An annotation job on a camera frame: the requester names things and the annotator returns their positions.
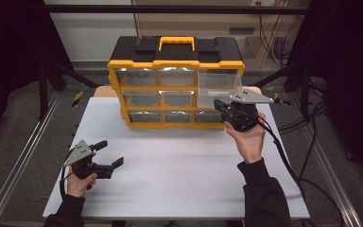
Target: human hand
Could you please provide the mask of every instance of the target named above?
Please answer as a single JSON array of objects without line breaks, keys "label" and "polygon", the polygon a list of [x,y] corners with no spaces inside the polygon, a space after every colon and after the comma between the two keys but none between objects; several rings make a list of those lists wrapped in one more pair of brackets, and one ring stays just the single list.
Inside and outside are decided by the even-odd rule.
[{"label": "human hand", "polygon": [[[258,112],[258,120],[264,124],[265,115]],[[236,131],[232,124],[225,121],[226,132],[234,139],[240,155],[246,164],[255,163],[262,159],[262,148],[264,146],[265,130],[256,125],[249,131]]]},{"label": "human hand", "polygon": [[76,174],[72,172],[72,167],[69,166],[69,176],[67,177],[67,194],[74,197],[84,197],[87,186],[95,184],[98,177],[96,173],[90,174],[86,179],[79,179]]}]

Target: white table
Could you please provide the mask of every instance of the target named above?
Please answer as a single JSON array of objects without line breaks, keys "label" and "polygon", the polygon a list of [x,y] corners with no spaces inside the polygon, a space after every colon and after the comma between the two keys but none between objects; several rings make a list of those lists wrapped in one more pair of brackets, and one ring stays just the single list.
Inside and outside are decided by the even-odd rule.
[{"label": "white table", "polygon": [[[87,192],[82,215],[99,219],[242,219],[245,184],[236,165],[242,162],[235,142],[224,130],[130,129],[121,118],[116,97],[92,97],[73,145],[108,140],[93,159],[125,163],[111,179],[99,179]],[[257,109],[279,136],[268,104]],[[287,197],[292,219],[309,218],[300,190],[289,176],[271,136],[263,156]],[[59,178],[43,216],[61,204]]]}]

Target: white wall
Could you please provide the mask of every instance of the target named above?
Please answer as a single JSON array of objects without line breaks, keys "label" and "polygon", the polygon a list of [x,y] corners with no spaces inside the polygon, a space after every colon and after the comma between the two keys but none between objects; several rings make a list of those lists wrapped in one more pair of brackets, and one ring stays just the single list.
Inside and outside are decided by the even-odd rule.
[{"label": "white wall", "polygon": [[[131,5],[130,0],[44,0],[47,5]],[[119,36],[136,36],[134,16],[51,13],[70,61],[108,61]]]}]

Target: cabinet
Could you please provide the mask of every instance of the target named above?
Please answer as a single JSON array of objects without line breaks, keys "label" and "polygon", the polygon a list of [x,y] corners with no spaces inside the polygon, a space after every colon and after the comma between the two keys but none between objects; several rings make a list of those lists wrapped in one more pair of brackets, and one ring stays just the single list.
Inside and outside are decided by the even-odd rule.
[{"label": "cabinet", "polygon": [[232,37],[120,37],[108,63],[131,128],[223,128],[214,99],[242,89],[245,65]]}]

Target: gray floor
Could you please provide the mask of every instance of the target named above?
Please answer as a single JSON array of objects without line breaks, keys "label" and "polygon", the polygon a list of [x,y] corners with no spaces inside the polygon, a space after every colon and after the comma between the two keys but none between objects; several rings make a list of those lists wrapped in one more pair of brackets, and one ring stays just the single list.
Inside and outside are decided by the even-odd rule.
[{"label": "gray floor", "polygon": [[[92,78],[94,81],[107,83],[106,75],[103,75],[102,72],[92,75]],[[243,81],[247,84],[253,79],[257,78],[244,77]],[[69,81],[71,84],[64,93],[60,94],[59,105],[27,163],[26,169],[0,217],[0,222],[41,223],[44,221],[42,213],[47,203],[47,197],[58,177],[65,152],[68,150],[68,145],[72,143],[72,134],[77,131],[77,125],[88,98],[94,92],[93,89],[76,84],[71,79]],[[77,107],[71,107],[76,92],[80,90],[84,91],[83,97]],[[273,96],[273,93],[264,92],[267,96]],[[280,93],[280,96],[282,100],[288,101],[289,99],[289,96],[283,92]],[[310,99],[314,104],[321,101],[313,94]],[[278,126],[290,123],[299,117],[292,106],[274,104],[271,105],[271,109]],[[8,108],[0,122],[0,188],[37,124],[38,115],[37,83],[31,83],[10,95]],[[347,160],[345,147],[327,115],[318,116],[316,123],[318,139],[363,223],[363,166]],[[305,139],[303,130],[283,134],[282,138],[289,161],[298,173],[303,165],[309,142]],[[328,191],[313,155],[310,157],[304,177]],[[303,187],[307,197],[306,204],[313,222],[317,226],[338,226],[337,211],[332,204],[314,187],[305,183],[303,183]],[[108,221],[89,220],[88,223],[110,225]]]}]

